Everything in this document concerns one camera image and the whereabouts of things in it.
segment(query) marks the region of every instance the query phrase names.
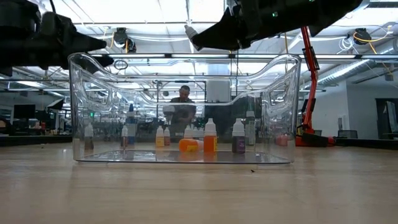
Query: wooden table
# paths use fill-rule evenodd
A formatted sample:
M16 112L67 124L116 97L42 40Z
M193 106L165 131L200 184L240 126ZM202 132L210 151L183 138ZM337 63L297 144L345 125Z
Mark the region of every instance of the wooden table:
M78 164L0 151L0 223L397 223L398 154L297 149L287 166Z

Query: ductwork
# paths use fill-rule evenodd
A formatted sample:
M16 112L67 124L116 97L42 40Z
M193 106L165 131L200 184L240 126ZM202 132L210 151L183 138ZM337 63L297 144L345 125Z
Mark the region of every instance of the ductwork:
M398 54L398 38L388 41L382 44L380 47L376 48L378 54ZM367 54L373 54L373 51L366 52ZM374 60L361 60L358 62L353 62L351 64L339 65L331 70L322 73L318 77L318 85L331 85L337 84L347 78L350 78L359 73L363 73L369 70L369 68L374 68L376 66ZM305 84L305 88L309 87L309 82Z

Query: purple bottle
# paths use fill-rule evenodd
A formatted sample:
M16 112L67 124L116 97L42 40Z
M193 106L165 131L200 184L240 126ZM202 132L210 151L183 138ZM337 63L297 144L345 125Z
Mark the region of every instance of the purple bottle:
M246 152L246 137L244 134L244 125L241 118L236 118L232 130L232 152L243 154Z

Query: clear plastic bin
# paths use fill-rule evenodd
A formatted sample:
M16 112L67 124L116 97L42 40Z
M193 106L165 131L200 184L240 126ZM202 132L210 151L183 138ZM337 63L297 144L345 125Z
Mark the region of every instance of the clear plastic bin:
M73 158L76 161L213 164L286 164L294 161L300 57L278 56L260 72L248 76L194 76L196 81L201 82L229 79L254 81L266 78L267 71L276 65L286 66L287 72L275 77L272 84L260 90L242 92L227 103L169 103L152 100L143 89L123 89L115 87L113 83L171 82L192 80L192 77L112 74L87 54L71 55L69 61ZM152 118L142 120L142 116L136 112L129 112L131 106L135 107L138 103L156 108L157 113ZM171 144L155 146L159 123L165 117L170 118L170 114L163 114L162 109L165 106L182 105L204 107L205 111L210 112L200 119L206 122L208 118L213 118L216 126L222 126L222 133L217 128L218 143L215 152L203 152L201 149L180 151L178 142L183 137L174 133L173 124L170 125ZM245 153L237 154L231 149L230 130L240 105L250 105L251 110L255 111L256 141L253 145L246 146ZM219 114L215 115L217 111L226 112L220 117ZM123 138L123 133L126 135L126 130L123 131L125 123L129 134Z

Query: man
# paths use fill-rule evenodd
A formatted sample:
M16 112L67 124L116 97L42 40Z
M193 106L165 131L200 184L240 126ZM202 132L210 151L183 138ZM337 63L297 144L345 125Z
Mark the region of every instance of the man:
M173 98L171 103L194 103L188 96L190 93L189 86L183 85L180 88L180 97ZM183 133L188 124L191 123L197 112L196 106L193 105L175 105L174 114L171 120L170 130L174 133Z

